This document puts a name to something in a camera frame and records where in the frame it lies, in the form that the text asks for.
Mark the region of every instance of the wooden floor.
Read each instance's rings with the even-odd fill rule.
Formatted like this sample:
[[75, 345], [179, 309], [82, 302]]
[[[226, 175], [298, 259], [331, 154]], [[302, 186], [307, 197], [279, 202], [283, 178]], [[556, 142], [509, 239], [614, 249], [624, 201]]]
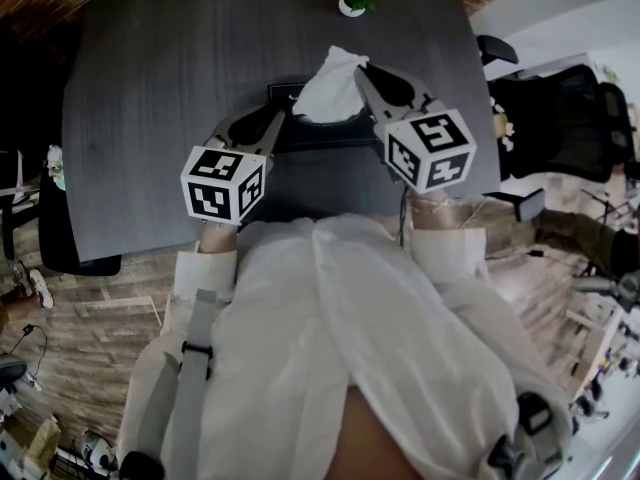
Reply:
[[[526, 193], [538, 186], [548, 190], [547, 206], [567, 211], [588, 209], [581, 187], [603, 189], [558, 175], [532, 177], [511, 183], [509, 189]], [[601, 213], [602, 207], [595, 205], [591, 210]], [[511, 207], [502, 203], [485, 202], [470, 225], [478, 223], [488, 229], [488, 256], [501, 258], [489, 261], [496, 288], [513, 304], [544, 358], [561, 377], [569, 360], [563, 343], [575, 330], [564, 313], [579, 310], [585, 302], [584, 295], [570, 290], [569, 280], [584, 261], [557, 251], [547, 251], [551, 260], [523, 255], [531, 247], [533, 232], [530, 226], [516, 223]], [[17, 230], [15, 243], [17, 257], [27, 267], [41, 268], [35, 223]], [[187, 244], [184, 249], [192, 247]], [[176, 254], [172, 249], [125, 257], [122, 272], [112, 278], [58, 275], [42, 269], [56, 306], [27, 320], [45, 329], [49, 346], [38, 375], [42, 392], [18, 384], [24, 408], [17, 418], [23, 425], [35, 432], [53, 413], [63, 430], [61, 444], [66, 447], [73, 440], [77, 447], [87, 427], [115, 440], [134, 362], [160, 331]], [[0, 293], [9, 291], [11, 285], [9, 267], [0, 262]], [[2, 349], [10, 350], [25, 323], [7, 325], [0, 336]], [[42, 344], [43, 337], [36, 331], [16, 350], [31, 371]]]

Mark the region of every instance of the white tissue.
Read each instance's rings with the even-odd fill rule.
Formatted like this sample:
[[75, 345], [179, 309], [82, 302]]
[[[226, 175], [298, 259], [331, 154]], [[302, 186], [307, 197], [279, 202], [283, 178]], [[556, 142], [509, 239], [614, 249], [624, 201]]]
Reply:
[[353, 77], [369, 57], [354, 55], [332, 46], [318, 73], [304, 86], [293, 106], [294, 115], [304, 115], [314, 123], [339, 123], [364, 107]]

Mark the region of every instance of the wire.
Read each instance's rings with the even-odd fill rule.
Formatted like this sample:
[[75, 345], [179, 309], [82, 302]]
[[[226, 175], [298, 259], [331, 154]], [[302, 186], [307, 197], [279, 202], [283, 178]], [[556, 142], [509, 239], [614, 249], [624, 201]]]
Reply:
[[575, 268], [577, 265], [572, 265], [571, 263], [565, 263], [564, 261], [557, 260], [555, 258], [550, 258], [549, 256], [544, 255], [544, 251], [539, 249], [532, 249], [529, 252], [517, 252], [514, 254], [507, 254], [506, 256], [487, 256], [485, 260], [487, 261], [499, 261], [506, 260], [508, 258], [516, 258], [518, 256], [531, 256], [532, 258], [542, 258], [543, 260], [553, 261], [554, 263], [559, 263], [560, 265], [564, 265], [565, 267]]
[[484, 199], [482, 199], [482, 202], [478, 205], [478, 207], [473, 211], [473, 213], [469, 216], [469, 218], [467, 220], [465, 220], [462, 223], [462, 226], [460, 226], [458, 229], [464, 229], [465, 226], [467, 224], [469, 224], [469, 222], [471, 222], [476, 217], [476, 215], [478, 215], [478, 213], [480, 213], [480, 210], [482, 210], [482, 207], [484, 206], [484, 203], [487, 202], [487, 198], [488, 197], [489, 196], [484, 196]]
[[78, 464], [78, 457], [76, 455], [76, 440], [72, 439], [71, 440], [71, 453], [70, 455], [73, 456], [73, 461], [71, 459], [63, 459], [66, 462], [66, 466], [67, 466], [67, 473], [73, 473], [72, 478], [79, 478], [80, 480], [82, 480], [82, 477], [87, 478], [87, 476], [84, 474], [84, 472], [82, 473], [82, 477], [80, 476], [80, 471], [78, 470], [77, 467], [73, 467], [73, 464], [75, 463], [76, 466], [80, 466], [80, 464]]
[[47, 347], [49, 346], [49, 338], [47, 336], [47, 333], [44, 332], [44, 329], [42, 327], [40, 327], [39, 325], [32, 325], [32, 324], [26, 325], [22, 329], [22, 333], [23, 333], [22, 337], [18, 340], [18, 342], [9, 351], [9, 354], [11, 354], [18, 347], [18, 345], [20, 345], [22, 340], [25, 339], [27, 336], [29, 336], [29, 334], [31, 334], [34, 329], [40, 329], [40, 332], [42, 332], [42, 334], [44, 335], [44, 348], [42, 349], [42, 354], [40, 354], [40, 359], [38, 359], [38, 366], [36, 366], [36, 373], [32, 374], [33, 378], [35, 380], [38, 377], [38, 372], [40, 371], [40, 363], [42, 363], [42, 359], [44, 358], [44, 355], [47, 353]]
[[18, 342], [13, 346], [13, 348], [8, 352], [9, 354], [11, 354], [17, 347], [18, 345], [20, 345], [20, 342], [25, 339], [28, 335], [28, 333], [22, 331], [24, 334], [22, 335], [22, 337], [18, 340]]
[[33, 374], [33, 378], [36, 379], [38, 377], [38, 372], [40, 371], [40, 363], [42, 362], [44, 355], [47, 353], [47, 347], [49, 346], [49, 338], [47, 336], [47, 333], [44, 332], [44, 329], [42, 327], [40, 327], [39, 325], [34, 325], [33, 327], [36, 329], [40, 329], [40, 331], [44, 335], [44, 348], [42, 349], [42, 354], [40, 355], [40, 359], [38, 359], [38, 366], [36, 366], [36, 373]]
[[405, 112], [405, 114], [400, 118], [400, 121], [404, 121], [411, 114], [417, 114], [416, 117], [423, 117], [424, 116], [424, 112], [422, 111], [421, 108], [412, 108], [411, 110], [408, 110], [407, 112]]
[[404, 247], [404, 224], [407, 220], [407, 194], [409, 193], [409, 185], [404, 184], [404, 190], [402, 191], [402, 198], [400, 199], [400, 229], [398, 229], [398, 236], [396, 240], [400, 244], [400, 247]]

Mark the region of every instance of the black mesh chair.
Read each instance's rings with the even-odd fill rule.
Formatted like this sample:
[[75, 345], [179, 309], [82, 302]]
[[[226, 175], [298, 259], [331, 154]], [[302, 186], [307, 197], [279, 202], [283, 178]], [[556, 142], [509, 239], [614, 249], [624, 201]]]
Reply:
[[491, 95], [514, 125], [512, 151], [499, 143], [502, 179], [558, 172], [606, 182], [633, 156], [624, 95], [586, 66], [533, 80], [497, 80]]

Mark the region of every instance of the hand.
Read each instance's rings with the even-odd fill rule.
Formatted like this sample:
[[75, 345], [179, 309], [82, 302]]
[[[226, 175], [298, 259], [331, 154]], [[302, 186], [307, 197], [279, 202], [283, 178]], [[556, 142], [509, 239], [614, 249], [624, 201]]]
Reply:
[[410, 198], [414, 229], [458, 229], [455, 211], [444, 190], [413, 194]]
[[207, 222], [202, 230], [198, 252], [202, 254], [220, 254], [235, 251], [237, 238], [238, 226]]

